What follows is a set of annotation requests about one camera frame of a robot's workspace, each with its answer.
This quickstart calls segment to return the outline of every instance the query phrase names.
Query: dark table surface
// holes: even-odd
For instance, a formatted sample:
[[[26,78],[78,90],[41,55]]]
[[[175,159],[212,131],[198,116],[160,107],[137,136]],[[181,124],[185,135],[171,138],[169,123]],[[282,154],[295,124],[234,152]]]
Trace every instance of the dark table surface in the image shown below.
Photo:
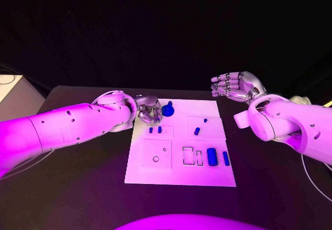
[[[91,103],[110,90],[58,86],[39,112]],[[225,217],[267,229],[332,228],[332,202],[311,184],[299,153],[237,127],[233,116],[247,109],[244,103],[204,91],[117,90],[130,96],[217,100],[237,187],[124,184],[129,129],[58,149],[35,167],[0,181],[0,229],[114,229],[172,213]],[[315,183],[332,196],[326,167],[305,159]]]

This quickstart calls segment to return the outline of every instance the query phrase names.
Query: white robotic arm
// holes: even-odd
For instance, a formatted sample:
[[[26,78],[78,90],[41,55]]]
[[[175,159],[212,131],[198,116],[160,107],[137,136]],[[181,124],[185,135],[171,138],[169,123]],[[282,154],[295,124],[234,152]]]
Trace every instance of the white robotic arm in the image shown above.
[[[91,104],[0,122],[0,178],[39,154],[132,128],[137,111],[143,122],[159,123],[162,110],[155,96],[133,98],[123,91],[110,91]]]
[[[248,110],[234,115],[240,128],[251,127],[256,136],[287,144],[299,153],[332,164],[332,109],[296,104],[269,94],[250,72],[227,73],[211,79],[212,96],[225,95],[246,102]]]

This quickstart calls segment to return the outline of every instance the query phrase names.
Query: robotic hand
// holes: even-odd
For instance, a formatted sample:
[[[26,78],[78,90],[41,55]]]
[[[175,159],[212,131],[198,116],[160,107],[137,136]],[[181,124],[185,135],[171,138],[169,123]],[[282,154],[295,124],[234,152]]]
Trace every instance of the robotic hand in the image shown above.
[[[91,104],[71,105],[0,122],[0,178],[17,164],[42,153],[80,144],[107,132],[133,128],[137,112],[143,122],[159,123],[158,98],[142,95],[133,98],[123,91],[110,91]]]
[[[211,79],[212,96],[227,96],[248,104],[234,115],[240,128],[251,127],[256,136],[287,144],[299,153],[332,164],[332,109],[296,104],[270,94],[250,72],[218,75]]]

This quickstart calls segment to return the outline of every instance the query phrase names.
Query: blue object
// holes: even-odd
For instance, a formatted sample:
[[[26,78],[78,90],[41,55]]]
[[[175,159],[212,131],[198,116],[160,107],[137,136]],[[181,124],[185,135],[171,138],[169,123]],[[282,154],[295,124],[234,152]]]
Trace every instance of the blue object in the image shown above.
[[[227,152],[222,152],[222,155],[224,155],[224,160],[225,160],[225,166],[230,166],[230,161],[228,161]]]
[[[215,148],[209,148],[209,149],[207,150],[207,152],[208,152],[209,166],[218,166],[217,150],[215,150]]]
[[[172,107],[172,102],[168,102],[168,105],[162,107],[163,116],[172,116],[175,113],[175,108]]]
[[[195,129],[195,133],[194,133],[194,134],[195,134],[195,135],[199,134],[199,128]]]

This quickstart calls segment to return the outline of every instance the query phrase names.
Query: robotic arm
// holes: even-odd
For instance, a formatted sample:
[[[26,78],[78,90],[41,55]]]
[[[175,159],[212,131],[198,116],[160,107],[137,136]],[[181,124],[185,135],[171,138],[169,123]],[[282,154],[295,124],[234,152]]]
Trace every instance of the robotic arm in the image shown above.
[[[240,128],[251,127],[256,136],[287,144],[299,153],[332,164],[332,109],[296,104],[270,94],[250,72],[222,74],[211,79],[212,96],[227,96],[248,104],[234,115]]]
[[[123,91],[110,91],[91,104],[0,122],[0,178],[42,153],[132,128],[137,111],[143,122],[159,123],[162,110],[155,96],[133,98]]]

